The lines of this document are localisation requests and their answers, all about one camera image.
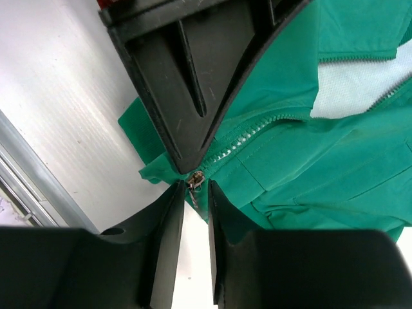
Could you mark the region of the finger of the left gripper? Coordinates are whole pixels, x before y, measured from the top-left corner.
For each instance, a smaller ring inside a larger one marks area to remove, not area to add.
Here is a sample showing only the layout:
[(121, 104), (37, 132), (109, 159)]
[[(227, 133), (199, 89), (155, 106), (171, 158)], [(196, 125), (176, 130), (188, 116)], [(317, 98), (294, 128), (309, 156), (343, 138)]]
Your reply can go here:
[(307, 1), (99, 1), (99, 16), (179, 173), (203, 160), (257, 61)]

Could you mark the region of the green jacket with white lining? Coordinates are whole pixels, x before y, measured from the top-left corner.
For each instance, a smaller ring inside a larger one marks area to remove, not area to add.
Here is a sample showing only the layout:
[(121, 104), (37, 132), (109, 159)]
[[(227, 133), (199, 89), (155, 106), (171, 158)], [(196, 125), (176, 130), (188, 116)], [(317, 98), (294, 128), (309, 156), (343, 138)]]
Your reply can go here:
[(411, 2), (314, 1), (227, 111), (205, 181), (265, 229), (411, 226)]

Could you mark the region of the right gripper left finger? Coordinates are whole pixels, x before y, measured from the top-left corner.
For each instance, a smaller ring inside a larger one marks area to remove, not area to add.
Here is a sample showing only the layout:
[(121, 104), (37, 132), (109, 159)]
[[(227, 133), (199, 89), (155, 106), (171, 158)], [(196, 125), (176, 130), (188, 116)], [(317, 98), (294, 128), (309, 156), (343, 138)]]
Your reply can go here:
[(75, 228), (1, 228), (2, 308), (170, 308), (185, 184), (125, 221)]

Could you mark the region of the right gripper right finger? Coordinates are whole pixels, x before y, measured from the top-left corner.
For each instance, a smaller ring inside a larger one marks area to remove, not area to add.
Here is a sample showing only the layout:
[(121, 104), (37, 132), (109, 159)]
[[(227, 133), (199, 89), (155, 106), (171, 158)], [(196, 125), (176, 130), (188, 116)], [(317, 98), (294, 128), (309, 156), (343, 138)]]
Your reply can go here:
[(377, 230), (266, 230), (208, 188), (219, 308), (406, 308), (407, 266)]

